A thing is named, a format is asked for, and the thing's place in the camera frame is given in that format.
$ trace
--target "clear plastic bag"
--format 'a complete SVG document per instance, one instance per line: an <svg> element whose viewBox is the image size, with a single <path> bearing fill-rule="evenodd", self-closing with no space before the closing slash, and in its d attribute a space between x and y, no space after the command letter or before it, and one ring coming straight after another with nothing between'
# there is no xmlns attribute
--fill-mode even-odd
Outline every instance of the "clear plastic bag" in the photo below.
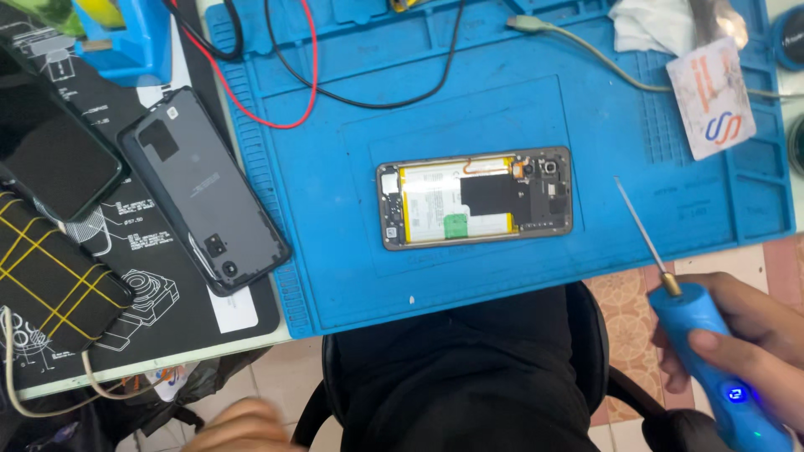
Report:
<svg viewBox="0 0 804 452"><path fill-rule="evenodd" d="M84 36L84 28L70 0L0 0L30 14L65 35Z"/></svg>

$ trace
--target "blurred hand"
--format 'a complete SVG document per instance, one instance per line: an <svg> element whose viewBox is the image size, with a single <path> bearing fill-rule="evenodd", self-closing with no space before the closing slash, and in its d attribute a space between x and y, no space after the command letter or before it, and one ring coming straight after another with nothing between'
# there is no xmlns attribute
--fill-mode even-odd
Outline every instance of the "blurred hand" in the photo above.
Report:
<svg viewBox="0 0 804 452"><path fill-rule="evenodd" d="M290 443L279 412L261 399L243 399L195 435L182 452L302 452Z"/></svg>
<svg viewBox="0 0 804 452"><path fill-rule="evenodd" d="M804 317L727 273L681 275L679 282L705 287L734 337L690 331L692 350L712 366L753 387L763 408L804 433ZM664 349L659 367L670 375L666 387L682 392L690 379L664 331L653 342Z"/></svg>

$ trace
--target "black wire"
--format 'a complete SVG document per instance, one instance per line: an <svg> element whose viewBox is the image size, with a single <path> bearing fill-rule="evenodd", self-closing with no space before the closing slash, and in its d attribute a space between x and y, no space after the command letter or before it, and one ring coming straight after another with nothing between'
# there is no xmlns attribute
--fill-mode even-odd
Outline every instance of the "black wire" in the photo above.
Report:
<svg viewBox="0 0 804 452"><path fill-rule="evenodd" d="M229 18L232 20L232 28L234 28L235 32L235 48L232 51L221 51L217 47L213 46L209 43L200 33L198 33L195 28L184 18L182 12L178 10L176 6L173 5L171 0L162 0L162 3L165 5L168 11L176 18L176 22L182 26L187 33L190 33L196 41L199 42L201 47L206 49L210 52L215 58L224 61L232 61L237 60L243 55L243 27L240 25L240 16L237 15L237 10L235 9L234 3L232 0L224 0L224 5L226 6L226 11L229 13Z"/></svg>
<svg viewBox="0 0 804 452"><path fill-rule="evenodd" d="M452 65L453 56L455 56L455 44L457 43L457 30L461 24L461 15L463 14L463 6L465 4L466 0L461 0L461 5L458 7L457 17L455 18L455 28L453 29L452 43L449 45L447 64L444 66L444 75L441 76L441 80L438 82L435 88L419 96L407 99L406 101L393 102L391 104L366 104L364 102L352 101L350 99L346 99L345 97L340 97L337 94L333 94L332 92L326 91L324 88L321 88L320 86L317 87L317 91L325 96L332 97L337 101L341 101L349 105L363 107L365 109L395 109L396 107L403 107L405 105L410 105L432 96L433 94L438 92L441 89L441 87L444 86L444 83L446 83L447 81L447 76L449 75L449 67ZM288 71L290 71L290 73L294 77L296 77L296 80L299 80L303 84L306 84L308 87L312 88L313 84L307 81L304 77L300 76L298 72L294 71L293 68L290 67L290 64L288 64L288 60L285 60L285 57L279 50L279 44L277 44L277 39L274 37L273 29L271 28L271 14L269 13L268 0L265 0L265 23L266 25L268 25L268 36L271 38L271 45L273 45L273 50L277 53L277 57L279 57L279 60L282 62L282 64L285 65Z"/></svg>

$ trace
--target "green tape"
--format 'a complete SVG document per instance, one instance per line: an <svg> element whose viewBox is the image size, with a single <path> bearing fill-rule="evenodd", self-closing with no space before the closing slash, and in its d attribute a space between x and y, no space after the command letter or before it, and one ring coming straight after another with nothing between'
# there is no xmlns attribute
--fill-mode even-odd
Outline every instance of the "green tape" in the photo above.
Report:
<svg viewBox="0 0 804 452"><path fill-rule="evenodd" d="M444 238L462 239L469 236L466 226L466 215L453 213L444 217Z"/></svg>

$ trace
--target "phone screen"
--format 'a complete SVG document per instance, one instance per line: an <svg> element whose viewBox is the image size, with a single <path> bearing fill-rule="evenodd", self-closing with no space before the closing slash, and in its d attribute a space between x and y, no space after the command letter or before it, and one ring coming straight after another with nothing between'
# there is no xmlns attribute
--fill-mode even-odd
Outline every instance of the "phone screen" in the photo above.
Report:
<svg viewBox="0 0 804 452"><path fill-rule="evenodd" d="M120 161L0 48L0 166L6 183L70 220L121 175Z"/></svg>

